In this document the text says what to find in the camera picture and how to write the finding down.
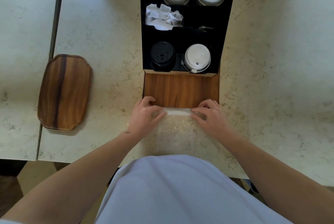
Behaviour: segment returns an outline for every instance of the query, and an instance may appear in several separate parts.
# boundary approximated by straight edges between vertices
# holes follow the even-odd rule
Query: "person's right hand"
[[[231,126],[227,123],[225,115],[220,110],[219,104],[211,99],[202,101],[197,108],[191,109],[190,115],[198,125],[210,136],[217,140],[223,139],[233,132]],[[198,116],[198,112],[206,116],[204,120]]]

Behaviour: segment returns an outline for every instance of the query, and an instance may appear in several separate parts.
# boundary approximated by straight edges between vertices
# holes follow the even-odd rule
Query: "cup lid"
[[[211,60],[209,49],[203,44],[191,45],[185,53],[185,63],[189,69],[204,69]]]
[[[174,55],[174,47],[168,42],[161,41],[152,46],[151,59],[157,65],[168,64],[172,61]]]

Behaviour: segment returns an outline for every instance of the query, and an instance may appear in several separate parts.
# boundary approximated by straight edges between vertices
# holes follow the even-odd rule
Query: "wooden serving board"
[[[153,96],[154,105],[165,108],[194,108],[206,99],[219,103],[219,73],[213,77],[145,74],[144,96]]]
[[[93,70],[80,56],[59,54],[46,66],[37,116],[45,128],[69,131],[85,117]]]

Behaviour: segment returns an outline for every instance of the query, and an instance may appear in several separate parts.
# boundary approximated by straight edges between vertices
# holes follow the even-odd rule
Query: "white napkin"
[[[146,7],[145,24],[154,26],[157,30],[171,30],[173,27],[182,27],[183,16],[179,11],[172,12],[169,6],[156,4]]]

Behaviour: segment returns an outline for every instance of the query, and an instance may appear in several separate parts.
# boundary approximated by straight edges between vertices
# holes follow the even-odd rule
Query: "person's left hand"
[[[155,102],[155,98],[145,96],[144,99],[140,99],[135,104],[132,110],[129,127],[125,133],[133,134],[142,139],[167,115],[164,108],[156,105],[151,106],[150,102]]]

